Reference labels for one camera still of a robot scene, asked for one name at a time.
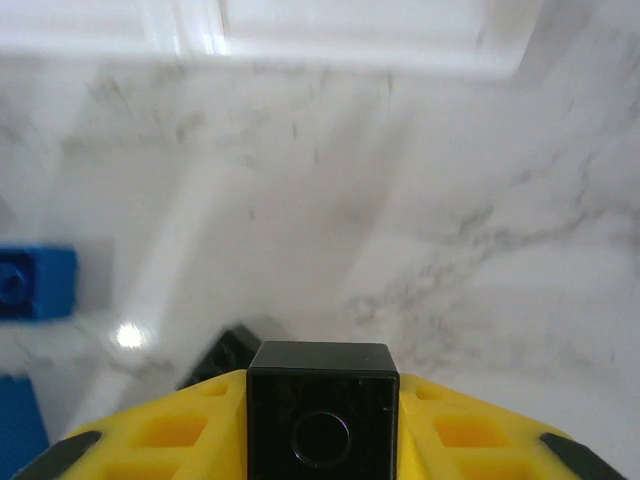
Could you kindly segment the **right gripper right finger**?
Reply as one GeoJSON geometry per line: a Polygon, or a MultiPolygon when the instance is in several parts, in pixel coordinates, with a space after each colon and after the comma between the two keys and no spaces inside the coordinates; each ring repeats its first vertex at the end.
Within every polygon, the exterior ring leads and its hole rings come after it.
{"type": "Polygon", "coordinates": [[[398,480],[626,480],[565,432],[400,376],[398,480]]]}

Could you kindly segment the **black lego brick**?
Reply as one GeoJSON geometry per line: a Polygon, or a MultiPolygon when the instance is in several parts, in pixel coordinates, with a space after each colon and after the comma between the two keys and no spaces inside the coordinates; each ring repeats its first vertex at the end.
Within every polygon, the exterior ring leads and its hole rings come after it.
{"type": "Polygon", "coordinates": [[[232,371],[246,369],[261,344],[262,340],[243,324],[224,329],[176,389],[182,390],[232,371]]]}
{"type": "Polygon", "coordinates": [[[399,387],[384,344],[264,342],[246,373],[247,480],[396,480],[399,387]]]}

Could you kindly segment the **blue lego brick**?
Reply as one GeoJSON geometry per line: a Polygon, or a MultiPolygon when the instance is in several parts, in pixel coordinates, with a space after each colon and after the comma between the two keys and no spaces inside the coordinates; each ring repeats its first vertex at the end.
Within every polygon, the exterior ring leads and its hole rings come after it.
{"type": "Polygon", "coordinates": [[[30,379],[0,376],[0,480],[9,480],[48,447],[30,379]]]}
{"type": "Polygon", "coordinates": [[[71,316],[77,274],[77,253],[69,245],[0,245],[0,322],[71,316]]]}

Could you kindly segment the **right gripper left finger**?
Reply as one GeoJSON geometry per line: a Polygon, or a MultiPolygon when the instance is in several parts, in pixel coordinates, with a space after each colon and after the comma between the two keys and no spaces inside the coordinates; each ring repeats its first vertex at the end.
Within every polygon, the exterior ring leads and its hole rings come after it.
{"type": "Polygon", "coordinates": [[[14,480],[247,480],[246,373],[89,423],[14,480]]]}

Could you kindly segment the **clear three-compartment container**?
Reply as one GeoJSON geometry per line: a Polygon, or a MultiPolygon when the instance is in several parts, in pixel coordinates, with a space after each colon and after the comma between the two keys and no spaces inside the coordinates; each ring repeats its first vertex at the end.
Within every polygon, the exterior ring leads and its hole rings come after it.
{"type": "Polygon", "coordinates": [[[640,0],[0,0],[0,53],[181,58],[502,80],[640,0]]]}

